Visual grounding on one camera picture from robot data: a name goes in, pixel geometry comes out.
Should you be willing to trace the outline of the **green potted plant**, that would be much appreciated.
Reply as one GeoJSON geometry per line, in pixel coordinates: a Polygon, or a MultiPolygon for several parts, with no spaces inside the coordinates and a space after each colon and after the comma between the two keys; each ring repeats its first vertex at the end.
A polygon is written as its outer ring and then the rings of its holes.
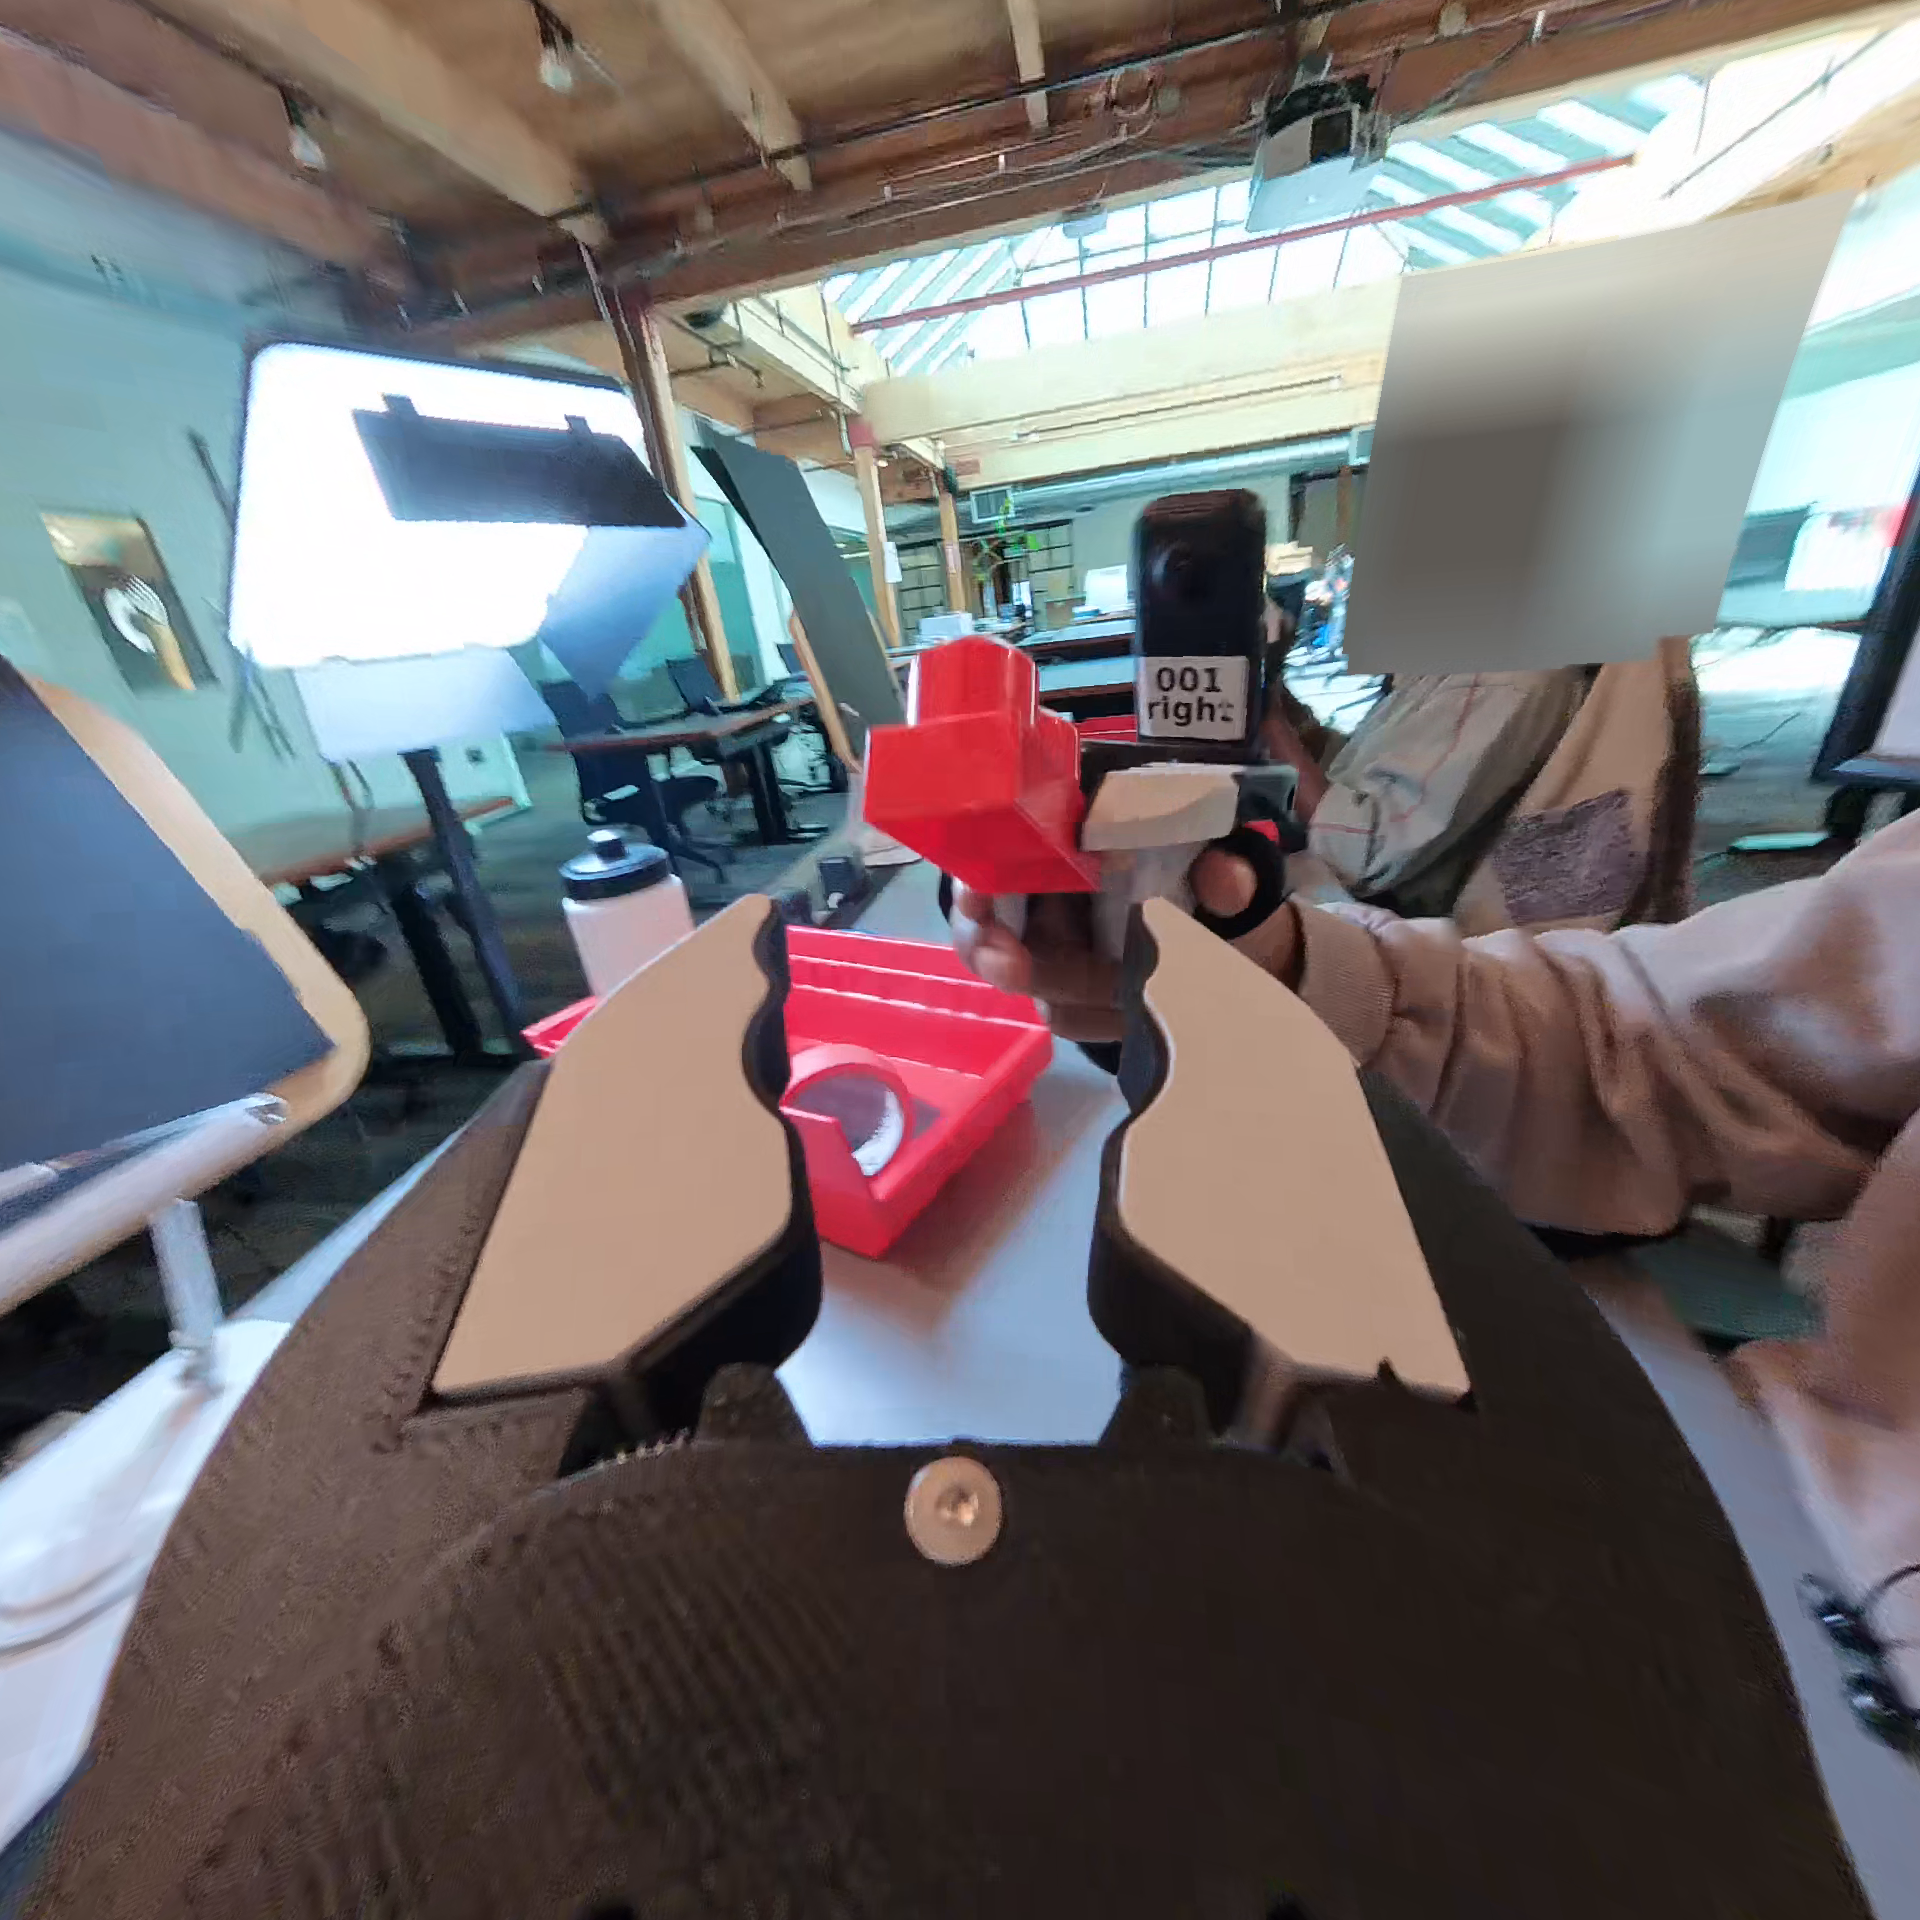
{"type": "Polygon", "coordinates": [[[971,529],[971,573],[975,604],[989,619],[1033,619],[1046,573],[1046,532],[1021,523],[1016,495],[989,495],[993,517],[975,517],[971,529]]]}

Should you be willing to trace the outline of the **black framed white sign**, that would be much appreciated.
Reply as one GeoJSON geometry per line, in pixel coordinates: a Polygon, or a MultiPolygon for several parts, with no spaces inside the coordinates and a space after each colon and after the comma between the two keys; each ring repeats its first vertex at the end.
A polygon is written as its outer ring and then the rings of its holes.
{"type": "Polygon", "coordinates": [[[1840,681],[1832,722],[1815,750],[1815,783],[1884,783],[1916,793],[1916,750],[1889,750],[1884,722],[1906,681],[1916,681],[1920,626],[1920,486],[1909,482],[1891,558],[1860,619],[1855,659],[1840,681]]]}

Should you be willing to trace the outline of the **white water bottle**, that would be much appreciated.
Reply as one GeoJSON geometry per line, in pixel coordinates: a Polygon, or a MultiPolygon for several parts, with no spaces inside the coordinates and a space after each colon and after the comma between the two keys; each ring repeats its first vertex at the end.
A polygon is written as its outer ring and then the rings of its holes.
{"type": "Polygon", "coordinates": [[[587,997],[614,997],[691,937],[691,899],[674,860],[619,831],[587,831],[586,853],[560,865],[560,914],[587,997]]]}

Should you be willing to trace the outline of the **wooden office desk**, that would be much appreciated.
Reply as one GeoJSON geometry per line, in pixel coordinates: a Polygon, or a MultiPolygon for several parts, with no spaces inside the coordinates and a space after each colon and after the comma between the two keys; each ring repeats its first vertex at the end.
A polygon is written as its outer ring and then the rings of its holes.
{"type": "Polygon", "coordinates": [[[756,700],[727,708],[691,708],[656,722],[629,722],[636,742],[650,750],[668,750],[674,773],[717,773],[731,793],[731,773],[749,803],[756,846],[764,849],[797,849],[822,831],[797,825],[782,803],[774,748],[790,740],[794,718],[810,715],[810,694],[794,700],[756,700]]]}

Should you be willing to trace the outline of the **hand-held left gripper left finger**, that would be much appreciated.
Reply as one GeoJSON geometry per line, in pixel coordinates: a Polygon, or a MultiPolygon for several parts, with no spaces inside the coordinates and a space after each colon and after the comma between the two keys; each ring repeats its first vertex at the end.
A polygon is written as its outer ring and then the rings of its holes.
{"type": "Polygon", "coordinates": [[[444,1333],[435,1402],[702,1402],[707,1372],[803,1352],[823,1263],[777,1111],[782,1004],[777,911],[743,897],[568,1031],[444,1333]]]}

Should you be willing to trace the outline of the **red tape roll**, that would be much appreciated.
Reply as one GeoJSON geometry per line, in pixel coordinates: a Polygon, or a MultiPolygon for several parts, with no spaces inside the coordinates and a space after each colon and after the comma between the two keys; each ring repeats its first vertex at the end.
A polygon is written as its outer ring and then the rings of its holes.
{"type": "Polygon", "coordinates": [[[810,1042],[794,1052],[777,1111],[790,1118],[832,1122],[863,1179],[885,1172],[917,1127],[905,1071],[856,1042],[810,1042]]]}

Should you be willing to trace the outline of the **studio softbox light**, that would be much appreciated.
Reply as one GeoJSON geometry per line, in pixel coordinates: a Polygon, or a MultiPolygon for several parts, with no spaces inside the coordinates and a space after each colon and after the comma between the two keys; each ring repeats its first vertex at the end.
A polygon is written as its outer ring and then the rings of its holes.
{"type": "Polygon", "coordinates": [[[595,372],[277,337],[246,362],[225,640],[288,674],[330,765],[403,759],[502,1042],[442,937],[403,934],[456,1060],[525,1060],[525,992],[444,750],[547,730],[517,662],[605,690],[707,558],[595,372]]]}

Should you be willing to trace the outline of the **black board with wooden edge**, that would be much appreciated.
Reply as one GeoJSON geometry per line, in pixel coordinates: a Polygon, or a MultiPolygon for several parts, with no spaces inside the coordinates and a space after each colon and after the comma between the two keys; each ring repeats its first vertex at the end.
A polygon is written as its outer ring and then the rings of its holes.
{"type": "Polygon", "coordinates": [[[178,1347],[204,1347],[201,1196],[343,1111],[371,1031],[129,722],[0,681],[3,1308],[149,1241],[178,1347]]]}
{"type": "Polygon", "coordinates": [[[694,445],[694,461],[782,581],[823,681],[822,700],[865,730],[905,722],[899,679],[803,467],[736,437],[694,445]]]}

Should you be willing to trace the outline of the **black wired earphones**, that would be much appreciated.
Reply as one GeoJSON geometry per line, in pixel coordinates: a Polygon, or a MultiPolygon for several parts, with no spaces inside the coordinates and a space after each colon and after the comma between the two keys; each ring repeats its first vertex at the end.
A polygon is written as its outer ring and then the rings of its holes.
{"type": "Polygon", "coordinates": [[[1879,1740],[1906,1767],[1920,1767],[1920,1712],[1906,1697],[1891,1663],[1906,1641],[1891,1641],[1879,1630],[1879,1607],[1906,1584],[1916,1584],[1916,1571],[1920,1565],[1899,1565],[1889,1577],[1879,1577],[1860,1601],[1840,1598],[1832,1584],[1815,1571],[1799,1571],[1794,1584],[1802,1615],[1816,1624],[1816,1632],[1840,1663],[1847,1712],[1868,1740],[1879,1740]]]}

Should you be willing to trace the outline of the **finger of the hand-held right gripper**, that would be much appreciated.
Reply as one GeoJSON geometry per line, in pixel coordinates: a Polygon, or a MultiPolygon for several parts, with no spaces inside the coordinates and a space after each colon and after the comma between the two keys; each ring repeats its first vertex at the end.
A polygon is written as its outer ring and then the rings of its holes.
{"type": "Polygon", "coordinates": [[[1240,772],[1106,772],[1087,849],[1204,849],[1240,825],[1240,772]]]}

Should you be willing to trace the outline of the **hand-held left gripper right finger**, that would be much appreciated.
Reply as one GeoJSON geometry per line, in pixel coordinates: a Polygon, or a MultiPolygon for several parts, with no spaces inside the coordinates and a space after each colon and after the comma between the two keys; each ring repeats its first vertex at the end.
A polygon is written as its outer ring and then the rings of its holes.
{"type": "Polygon", "coordinates": [[[1126,1118],[1103,1147],[1091,1318],[1204,1405],[1472,1372],[1343,1042],[1256,961],[1149,899],[1126,930],[1126,1118]]]}

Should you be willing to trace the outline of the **red plastic block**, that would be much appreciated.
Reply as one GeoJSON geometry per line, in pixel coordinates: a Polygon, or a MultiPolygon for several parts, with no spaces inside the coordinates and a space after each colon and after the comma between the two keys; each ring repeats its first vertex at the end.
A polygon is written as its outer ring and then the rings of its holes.
{"type": "Polygon", "coordinates": [[[865,730],[863,816],[980,897],[1094,897],[1080,733],[993,634],[915,659],[908,715],[865,730]]]}

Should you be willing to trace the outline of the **red plastic bin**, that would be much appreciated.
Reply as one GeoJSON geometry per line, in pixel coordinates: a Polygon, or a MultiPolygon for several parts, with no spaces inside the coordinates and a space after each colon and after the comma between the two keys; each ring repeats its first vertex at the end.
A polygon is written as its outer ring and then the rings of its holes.
{"type": "Polygon", "coordinates": [[[917,1127],[899,1161],[863,1179],[822,1118],[803,1137],[818,1241],[885,1256],[1038,1086],[1053,1038],[1038,1010],[983,987],[939,947],[782,930],[790,1069],[810,1042],[856,1042],[890,1060],[915,1091],[917,1127]]]}

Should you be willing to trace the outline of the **person's right forearm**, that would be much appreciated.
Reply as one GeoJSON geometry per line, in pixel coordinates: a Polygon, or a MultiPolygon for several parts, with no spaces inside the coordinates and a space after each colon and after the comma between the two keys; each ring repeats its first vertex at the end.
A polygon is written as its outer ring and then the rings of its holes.
{"type": "Polygon", "coordinates": [[[1906,1194],[1920,825],[1623,934],[1283,907],[1293,992],[1538,1230],[1651,1241],[1692,1208],[1840,1222],[1906,1194]]]}

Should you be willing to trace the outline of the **framed wall picture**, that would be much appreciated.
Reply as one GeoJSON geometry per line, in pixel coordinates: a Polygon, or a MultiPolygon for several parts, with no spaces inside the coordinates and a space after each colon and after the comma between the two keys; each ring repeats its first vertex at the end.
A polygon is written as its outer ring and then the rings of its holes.
{"type": "Polygon", "coordinates": [[[149,521],[41,511],[41,529],[132,694],[216,686],[149,521]]]}

